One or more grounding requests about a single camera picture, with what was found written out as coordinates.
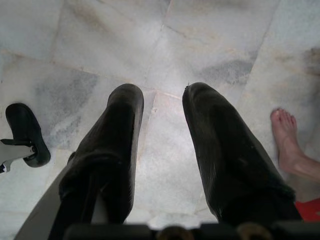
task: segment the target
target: bare foot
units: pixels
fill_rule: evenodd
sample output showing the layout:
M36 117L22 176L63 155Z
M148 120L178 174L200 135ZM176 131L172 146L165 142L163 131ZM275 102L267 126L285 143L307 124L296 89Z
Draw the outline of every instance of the bare foot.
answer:
M283 109L271 113L273 136L279 151L279 167L289 173L296 173L295 166L303 158L297 140L296 118Z

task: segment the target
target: marble floor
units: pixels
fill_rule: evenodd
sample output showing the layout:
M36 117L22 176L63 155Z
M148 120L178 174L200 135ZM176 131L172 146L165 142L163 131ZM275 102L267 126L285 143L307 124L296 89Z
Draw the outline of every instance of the marble floor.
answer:
M217 221L184 117L188 84L223 94L276 167L276 107L296 116L301 146L320 159L319 10L317 0L0 0L0 139L12 137L6 107L22 102L52 155L0 175L0 240L14 238L123 83L145 101L128 223ZM280 173L299 200L320 197L320 185Z

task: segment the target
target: metal bracket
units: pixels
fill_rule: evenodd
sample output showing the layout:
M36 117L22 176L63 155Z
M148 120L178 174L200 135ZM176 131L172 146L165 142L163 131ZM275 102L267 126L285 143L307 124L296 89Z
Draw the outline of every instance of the metal bracket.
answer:
M19 145L14 140L0 140L0 173L9 172L14 160L36 153L34 146Z

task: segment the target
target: human foot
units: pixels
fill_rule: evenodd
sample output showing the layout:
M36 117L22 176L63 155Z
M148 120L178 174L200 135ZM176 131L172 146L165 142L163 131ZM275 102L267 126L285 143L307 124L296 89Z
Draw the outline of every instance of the human foot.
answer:
M271 113L272 133L278 148L279 167L289 173L296 173L295 166L304 153L297 140L296 118L283 109Z

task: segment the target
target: red object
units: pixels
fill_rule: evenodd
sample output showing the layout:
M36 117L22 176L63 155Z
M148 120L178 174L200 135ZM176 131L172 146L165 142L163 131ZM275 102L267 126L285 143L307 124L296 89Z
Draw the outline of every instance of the red object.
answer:
M320 222L320 198L307 202L295 202L295 207L306 222Z

